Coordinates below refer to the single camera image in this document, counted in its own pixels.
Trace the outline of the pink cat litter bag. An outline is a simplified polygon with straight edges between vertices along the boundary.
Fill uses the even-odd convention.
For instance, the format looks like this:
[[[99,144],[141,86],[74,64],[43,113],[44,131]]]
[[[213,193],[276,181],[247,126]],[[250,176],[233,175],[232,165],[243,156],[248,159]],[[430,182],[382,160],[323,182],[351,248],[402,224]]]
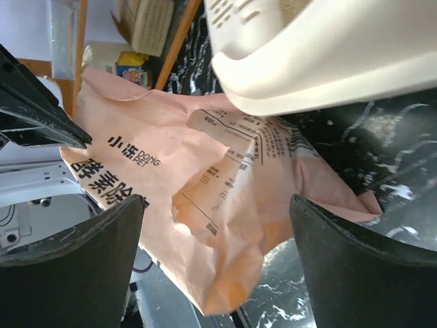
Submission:
[[[353,222],[380,215],[284,120],[237,110],[224,94],[149,90],[87,67],[74,122],[86,149],[61,149],[103,209],[145,199],[140,248],[206,315],[226,314],[255,289],[264,256],[292,237],[290,200],[302,195]]]

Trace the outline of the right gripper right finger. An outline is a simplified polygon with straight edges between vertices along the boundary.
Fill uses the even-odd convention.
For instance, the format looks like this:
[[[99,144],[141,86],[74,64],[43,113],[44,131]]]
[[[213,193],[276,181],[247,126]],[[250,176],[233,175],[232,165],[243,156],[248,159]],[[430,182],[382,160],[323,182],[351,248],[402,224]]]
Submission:
[[[294,195],[290,217],[317,327],[435,327],[436,252]]]

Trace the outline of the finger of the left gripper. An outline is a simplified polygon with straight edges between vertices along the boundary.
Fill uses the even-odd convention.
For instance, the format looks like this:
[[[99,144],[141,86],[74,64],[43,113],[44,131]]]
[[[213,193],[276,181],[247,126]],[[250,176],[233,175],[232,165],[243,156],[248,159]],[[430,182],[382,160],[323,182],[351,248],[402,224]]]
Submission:
[[[38,78],[1,47],[1,138],[22,147],[86,149],[92,138]]]

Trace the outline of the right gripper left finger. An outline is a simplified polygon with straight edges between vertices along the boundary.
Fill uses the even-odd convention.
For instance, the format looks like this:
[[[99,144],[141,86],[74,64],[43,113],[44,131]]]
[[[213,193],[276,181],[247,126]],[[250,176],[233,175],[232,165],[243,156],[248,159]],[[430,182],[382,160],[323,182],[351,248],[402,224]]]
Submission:
[[[119,327],[145,200],[1,255],[2,327]]]

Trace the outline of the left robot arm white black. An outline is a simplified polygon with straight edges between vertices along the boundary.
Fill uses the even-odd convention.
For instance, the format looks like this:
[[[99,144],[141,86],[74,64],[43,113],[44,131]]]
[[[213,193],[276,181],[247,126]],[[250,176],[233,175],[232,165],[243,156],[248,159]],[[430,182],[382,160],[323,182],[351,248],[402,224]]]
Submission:
[[[84,149],[91,137],[61,108],[55,95],[5,47],[1,48],[1,146],[72,146]],[[1,170],[1,253],[32,234],[29,204],[49,206],[53,197],[80,190],[61,161]]]

